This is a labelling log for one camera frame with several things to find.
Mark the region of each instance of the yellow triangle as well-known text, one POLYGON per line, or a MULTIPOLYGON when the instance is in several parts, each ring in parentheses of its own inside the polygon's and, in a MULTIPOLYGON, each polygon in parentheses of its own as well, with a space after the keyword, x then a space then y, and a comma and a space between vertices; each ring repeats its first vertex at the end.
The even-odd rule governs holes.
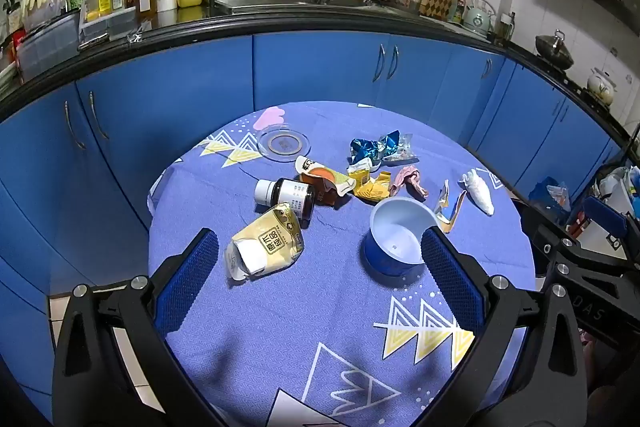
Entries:
POLYGON ((386 357, 396 352, 404 346, 404 344, 414 338, 417 333, 418 332, 414 330, 394 328, 392 326, 386 328, 385 351, 382 354, 382 359, 384 360, 386 357))
POLYGON ((465 356, 466 350, 469 349, 474 341, 474 334, 471 331, 458 330, 453 331, 453 342, 451 344, 451 370, 453 371, 460 360, 465 356))
POLYGON ((421 331, 418 334, 418 345, 415 348, 414 363, 420 362, 431 351, 449 338, 451 330, 421 331))
POLYGON ((235 165, 240 162, 248 162, 249 160, 255 160, 256 158, 260 158, 262 155, 256 151, 247 151, 244 149, 235 149, 230 155, 229 158, 226 159, 226 162, 222 166, 223 168, 228 167, 229 165, 235 165))
POLYGON ((230 151, 233 148, 234 146, 228 145, 226 143, 210 141, 209 143, 207 143, 207 146, 204 148, 204 150, 200 153, 200 156, 215 154, 216 152, 221 151, 230 151))

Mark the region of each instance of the purple tablecloth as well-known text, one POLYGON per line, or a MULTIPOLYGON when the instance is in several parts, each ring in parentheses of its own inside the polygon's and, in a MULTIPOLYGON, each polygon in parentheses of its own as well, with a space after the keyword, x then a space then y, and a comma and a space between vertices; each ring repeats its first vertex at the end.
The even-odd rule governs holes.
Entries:
MULTIPOLYGON (((316 206, 303 232, 305 250, 293 266, 229 285, 222 250, 258 216, 252 176, 296 175, 293 163, 259 156, 256 129, 282 118, 309 138, 310 158, 342 171, 351 139, 376 139, 396 129, 413 133, 430 208, 446 178, 455 201, 462 174, 479 169, 495 214, 488 217, 465 201, 449 239, 489 275, 500 273, 520 288, 534 289, 531 249, 519 215, 497 178, 422 123, 353 103, 290 103, 281 109, 282 117, 282 111, 258 111, 215 131, 152 189, 149 273, 182 252, 203 227, 218 234, 221 246, 220 261, 168 344, 200 392, 242 425, 263 426, 270 414, 297 408, 294 416, 307 423, 407 426, 443 387, 471 335, 457 326, 428 270, 393 287, 370 276, 361 244, 372 206, 355 197, 338 210, 316 206)), ((399 167, 383 169, 393 179, 399 167)), ((407 195, 405 188, 400 195, 407 195)), ((500 393, 521 341, 519 331, 486 401, 500 393)))

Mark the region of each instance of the metal screw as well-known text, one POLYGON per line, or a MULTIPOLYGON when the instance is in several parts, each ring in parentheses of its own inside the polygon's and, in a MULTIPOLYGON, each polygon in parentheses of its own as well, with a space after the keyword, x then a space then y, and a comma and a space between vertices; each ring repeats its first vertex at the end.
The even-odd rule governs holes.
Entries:
POLYGON ((556 297, 564 297, 566 295, 566 290, 564 289, 564 286, 561 286, 559 284, 554 284, 553 286, 551 286, 551 291, 554 293, 556 297))
POLYGON ((79 284, 74 288, 74 297, 82 297, 87 291, 86 284, 79 284))
POLYGON ((147 279, 144 275, 138 275, 137 277, 133 277, 133 279, 131 280, 131 287, 134 290, 142 290, 148 282, 149 279, 147 279))
POLYGON ((495 275, 491 279, 491 284, 498 288, 498 290, 504 290, 509 286, 509 280, 507 277, 503 277, 502 275, 495 275))

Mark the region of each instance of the pink crumpled tissue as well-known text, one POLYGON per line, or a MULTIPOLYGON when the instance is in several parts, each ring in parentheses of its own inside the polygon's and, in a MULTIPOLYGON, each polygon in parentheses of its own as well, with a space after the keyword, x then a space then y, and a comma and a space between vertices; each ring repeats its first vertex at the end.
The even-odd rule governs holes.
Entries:
POLYGON ((420 187, 420 171, 412 165, 402 167, 400 172, 396 174, 396 179, 389 187, 389 195, 395 196, 398 194, 398 190, 400 190, 405 183, 409 183, 423 198, 429 195, 426 189, 420 187))

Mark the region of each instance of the tile floor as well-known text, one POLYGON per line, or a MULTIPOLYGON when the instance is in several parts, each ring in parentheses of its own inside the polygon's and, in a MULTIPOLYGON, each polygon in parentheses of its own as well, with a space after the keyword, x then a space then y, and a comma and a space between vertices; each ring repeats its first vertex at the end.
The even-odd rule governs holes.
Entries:
MULTIPOLYGON (((57 296, 49 298, 49 320, 51 324, 51 338, 53 341, 54 349, 58 343, 58 336, 60 335, 60 328, 62 327, 62 319, 65 317, 66 306, 69 303, 70 295, 57 296)), ((138 359, 133 352, 133 347, 127 336, 127 331, 122 328, 113 328, 113 333, 120 349, 122 360, 124 360, 127 372, 136 387, 138 396, 142 403, 147 404, 149 407, 153 407, 159 411, 164 412, 162 406, 158 402, 156 395, 154 394, 148 381, 146 381, 145 374, 142 372, 142 368, 138 363, 138 359)))

